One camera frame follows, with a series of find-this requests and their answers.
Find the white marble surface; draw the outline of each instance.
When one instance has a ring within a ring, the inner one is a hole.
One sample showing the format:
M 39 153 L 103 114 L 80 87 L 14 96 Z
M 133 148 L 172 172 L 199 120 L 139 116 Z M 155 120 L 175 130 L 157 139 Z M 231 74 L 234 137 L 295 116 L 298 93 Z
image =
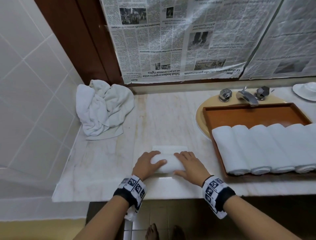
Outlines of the white marble surface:
M 316 104 L 296 96 L 291 87 L 274 88 L 272 94 L 294 102 L 313 122 Z M 84 140 L 79 133 L 70 159 L 58 183 L 53 201 L 107 201 L 122 178 L 144 151 L 153 145 L 187 146 L 211 174 L 222 177 L 219 162 L 210 140 L 195 123 L 195 111 L 216 91 L 153 93 L 135 96 L 135 108 L 127 116 L 124 134 L 97 141 Z M 226 181 L 238 195 L 316 194 L 316 177 L 255 177 Z M 200 187 L 177 176 L 155 175 L 145 181 L 145 199 L 201 198 Z

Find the black and white photograph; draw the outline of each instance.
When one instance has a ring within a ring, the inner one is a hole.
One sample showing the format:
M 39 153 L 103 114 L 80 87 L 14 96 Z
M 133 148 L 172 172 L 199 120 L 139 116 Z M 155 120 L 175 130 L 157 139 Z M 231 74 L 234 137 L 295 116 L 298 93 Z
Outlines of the black and white photograph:
M 120 8 L 123 25 L 147 23 L 146 8 Z
M 166 18 L 173 18 L 173 7 L 167 8 Z
M 170 64 L 161 65 L 161 70 L 163 69 L 170 69 Z
M 160 68 L 160 63 L 158 62 L 158 63 L 155 63 L 155 67 L 156 67 L 156 70 L 160 70 L 161 68 Z
M 213 31 L 190 33 L 188 51 L 208 49 Z
M 310 59 L 306 60 L 282 60 L 273 74 L 299 73 L 303 71 Z
M 222 68 L 226 59 L 196 61 L 194 70 Z

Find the wristband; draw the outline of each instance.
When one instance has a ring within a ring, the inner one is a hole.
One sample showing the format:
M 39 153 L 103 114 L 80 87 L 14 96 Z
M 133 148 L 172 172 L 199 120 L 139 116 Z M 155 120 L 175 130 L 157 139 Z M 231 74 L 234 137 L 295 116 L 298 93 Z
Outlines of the wristband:
M 223 219 L 227 215 L 223 209 L 224 203 L 231 196 L 236 195 L 234 190 L 215 176 L 211 176 L 204 181 L 202 193 L 203 198 L 219 219 Z
M 113 196 L 121 196 L 129 203 L 130 207 L 135 206 L 136 212 L 138 212 L 145 194 L 145 184 L 139 177 L 132 175 L 123 179 Z

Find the faucet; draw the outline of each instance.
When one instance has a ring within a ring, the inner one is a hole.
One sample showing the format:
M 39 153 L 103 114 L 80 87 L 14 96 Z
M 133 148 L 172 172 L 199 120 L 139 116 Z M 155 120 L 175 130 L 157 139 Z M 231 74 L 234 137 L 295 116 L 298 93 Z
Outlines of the faucet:
M 246 87 L 244 87 L 243 90 L 238 91 L 236 93 L 237 99 L 244 99 L 247 103 L 250 104 L 251 107 L 256 107 L 259 105 L 258 100 L 254 95 L 252 95 L 250 92 L 246 91 Z

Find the hand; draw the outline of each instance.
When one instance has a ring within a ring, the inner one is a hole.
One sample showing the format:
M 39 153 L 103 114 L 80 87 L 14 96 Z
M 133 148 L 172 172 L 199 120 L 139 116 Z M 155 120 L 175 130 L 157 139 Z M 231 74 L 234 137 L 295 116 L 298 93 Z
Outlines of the hand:
M 192 184 L 202 187 L 203 182 L 211 176 L 203 163 L 197 159 L 193 152 L 181 152 L 174 154 L 183 164 L 185 171 L 176 170 L 174 175 L 183 177 Z
M 138 176 L 142 181 L 149 178 L 161 166 L 167 163 L 166 159 L 160 160 L 155 164 L 151 164 L 150 160 L 153 156 L 160 154 L 159 151 L 151 151 L 150 153 L 144 152 L 137 160 L 132 175 Z

